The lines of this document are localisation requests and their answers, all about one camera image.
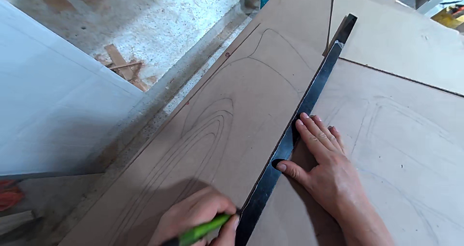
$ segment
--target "fingernail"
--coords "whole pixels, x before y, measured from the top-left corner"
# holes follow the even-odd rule
[[[236,230],[237,227],[239,226],[239,220],[240,220],[240,218],[237,216],[237,218],[235,219],[235,223],[233,224],[234,230]]]
[[[284,165],[283,163],[278,163],[277,166],[276,166],[277,170],[281,171],[281,172],[285,172],[285,170],[287,170],[287,166]]]

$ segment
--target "white wall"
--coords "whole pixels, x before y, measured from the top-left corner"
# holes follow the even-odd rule
[[[0,0],[0,175],[93,170],[143,92]]]

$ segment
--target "right hand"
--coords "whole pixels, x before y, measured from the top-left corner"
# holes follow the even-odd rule
[[[283,160],[276,168],[302,184],[338,221],[349,246],[394,245],[346,157],[340,133],[335,127],[325,127],[318,116],[306,113],[301,113],[296,127],[319,165],[306,172],[294,162]]]
[[[276,168],[304,186],[335,219],[352,207],[369,204],[358,173],[345,155],[340,133],[325,127],[318,116],[301,113],[296,122],[301,139],[318,162],[310,172],[292,161],[281,161]]]

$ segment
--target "metal ruler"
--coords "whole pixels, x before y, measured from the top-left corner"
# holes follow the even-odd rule
[[[281,175],[281,172],[272,166],[272,162],[276,159],[279,159],[279,161],[288,160],[293,147],[299,138],[298,131],[295,129],[295,121],[302,112],[306,112],[307,114],[311,113],[325,83],[327,82],[328,76],[330,76],[330,73],[334,68],[335,62],[337,62],[337,59],[340,56],[341,50],[345,46],[356,20],[357,17],[352,14],[345,17],[330,51],[319,67],[319,71],[317,71],[315,77],[308,86],[308,89],[306,89],[303,98],[293,113],[292,119],[288,123],[283,135],[280,137],[280,140],[275,146],[263,172],[242,207],[240,222],[235,236],[235,246],[247,245],[250,236],[252,236],[259,217],[266,206],[266,202],[268,201],[270,194],[272,193],[272,190],[274,190],[277,180]]]

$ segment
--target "cardboard sheet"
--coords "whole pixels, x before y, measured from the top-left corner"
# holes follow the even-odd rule
[[[371,0],[333,0],[330,37],[358,17],[340,57],[464,95],[464,37],[437,22]]]
[[[397,245],[464,240],[464,98],[339,60],[313,114],[343,135]],[[293,161],[316,166],[304,143]],[[335,220],[282,176],[248,245],[343,245]]]

